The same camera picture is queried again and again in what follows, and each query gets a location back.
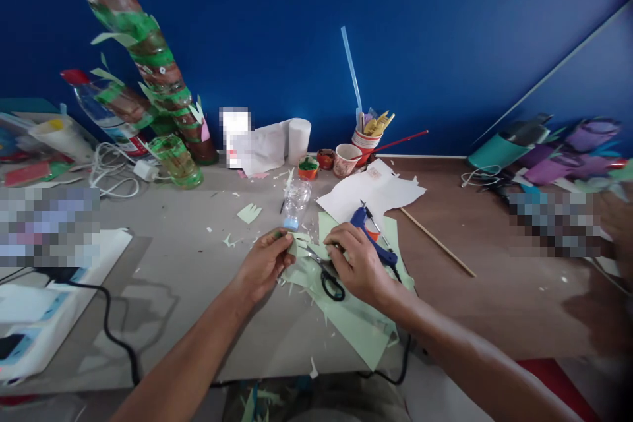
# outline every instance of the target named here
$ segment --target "hand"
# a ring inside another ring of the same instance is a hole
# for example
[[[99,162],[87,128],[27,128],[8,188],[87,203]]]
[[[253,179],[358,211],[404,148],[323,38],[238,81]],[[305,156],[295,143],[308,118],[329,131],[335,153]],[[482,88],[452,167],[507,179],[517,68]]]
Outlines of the hand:
[[[292,239],[286,229],[273,229],[255,241],[244,259],[233,281],[253,303],[264,298],[275,286],[279,274],[295,263],[295,257],[286,252]]]
[[[394,281],[360,227],[349,222],[340,224],[332,228],[323,243],[341,281],[360,300],[377,307],[394,291]],[[335,244],[347,251],[349,260]]]

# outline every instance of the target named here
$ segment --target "bottle cap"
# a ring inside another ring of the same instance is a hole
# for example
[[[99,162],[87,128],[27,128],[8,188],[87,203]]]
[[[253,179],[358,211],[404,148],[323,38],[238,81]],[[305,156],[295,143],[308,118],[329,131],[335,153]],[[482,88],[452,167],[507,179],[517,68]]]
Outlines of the bottle cap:
[[[84,73],[81,69],[66,69],[60,74],[71,86],[90,84],[90,79],[88,78],[88,75]]]

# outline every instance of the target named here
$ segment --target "black cable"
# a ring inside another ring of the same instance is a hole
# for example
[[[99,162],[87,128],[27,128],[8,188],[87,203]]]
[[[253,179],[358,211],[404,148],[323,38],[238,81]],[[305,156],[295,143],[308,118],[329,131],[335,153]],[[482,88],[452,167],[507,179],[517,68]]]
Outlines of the black cable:
[[[400,274],[396,270],[396,266],[393,265],[389,267],[391,270],[394,271],[394,275],[396,276],[398,281],[402,283],[402,279],[400,278]],[[394,386],[399,386],[404,382],[404,379],[407,377],[407,366],[409,365],[409,351],[410,350],[411,350],[411,335],[407,337],[407,344],[404,347],[404,354],[402,355],[402,370],[400,371],[400,376],[396,380],[391,379],[389,376],[387,376],[384,373],[381,373],[380,371],[372,371],[369,374],[363,374],[361,372],[357,372],[356,374],[358,374],[363,379],[369,379],[373,375],[378,375],[384,380],[386,380],[387,382],[393,384]]]
[[[2,277],[2,278],[0,279],[0,285],[1,285],[1,284],[5,284],[5,283],[7,283],[7,282],[11,282],[12,280],[18,279],[18,278],[20,278],[20,277],[24,277],[25,275],[29,275],[31,272],[33,272],[33,269],[31,269],[31,271],[29,271],[29,272],[27,272],[27,273],[25,273],[25,274],[22,274],[21,276],[17,276],[17,277],[11,278],[11,277],[13,277],[15,274],[17,274],[18,272],[22,272],[25,268],[26,268],[26,267],[20,267],[20,268],[19,268],[18,270],[16,270],[15,272],[11,272],[8,276],[4,276],[4,277]]]
[[[80,287],[80,288],[88,288],[88,289],[93,289],[93,290],[99,290],[100,292],[102,292],[105,295],[105,315],[104,315],[104,332],[105,332],[105,335],[108,337],[108,339],[110,341],[112,341],[113,343],[121,346],[127,352],[127,356],[130,359],[130,368],[131,368],[131,373],[132,373],[132,382],[134,383],[135,386],[138,386],[138,384],[140,383],[140,375],[138,373],[138,359],[136,358],[136,353],[134,352],[134,350],[132,349],[132,347],[129,344],[127,344],[125,342],[122,342],[121,340],[116,338],[110,332],[110,328],[109,328],[109,325],[108,325],[108,320],[109,320],[109,317],[110,317],[110,304],[112,302],[112,297],[110,296],[110,292],[107,290],[107,288],[102,287],[102,286],[93,286],[93,285],[90,285],[90,284],[78,284],[78,283],[72,282],[70,280],[57,282],[57,283],[58,284],[70,285],[72,287]]]

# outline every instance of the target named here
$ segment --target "black scissors handle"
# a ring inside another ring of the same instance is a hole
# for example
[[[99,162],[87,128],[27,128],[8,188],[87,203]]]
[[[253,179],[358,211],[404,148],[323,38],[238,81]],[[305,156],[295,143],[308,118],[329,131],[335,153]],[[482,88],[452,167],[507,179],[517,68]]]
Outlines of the black scissors handle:
[[[330,289],[328,288],[328,282],[336,288],[336,293],[333,295]],[[338,283],[336,277],[331,275],[329,272],[322,270],[321,271],[321,285],[323,285],[323,290],[328,294],[328,297],[334,301],[343,301],[345,299],[345,289],[341,284]]]

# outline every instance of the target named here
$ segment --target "plastic bottle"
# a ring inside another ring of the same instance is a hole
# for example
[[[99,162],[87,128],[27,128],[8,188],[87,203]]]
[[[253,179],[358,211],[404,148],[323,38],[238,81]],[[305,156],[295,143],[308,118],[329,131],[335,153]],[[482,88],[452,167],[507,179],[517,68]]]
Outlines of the plastic bottle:
[[[139,158],[149,155],[141,142],[142,136],[134,127],[125,123],[104,106],[95,100],[102,90],[90,83],[90,79],[80,69],[67,69],[61,72],[61,76],[75,90],[75,96],[79,106],[101,127],[116,145],[131,157]]]
[[[284,199],[284,227],[292,231],[299,229],[299,224],[303,221],[303,215],[310,203],[311,189],[310,181],[295,179],[290,182]]]

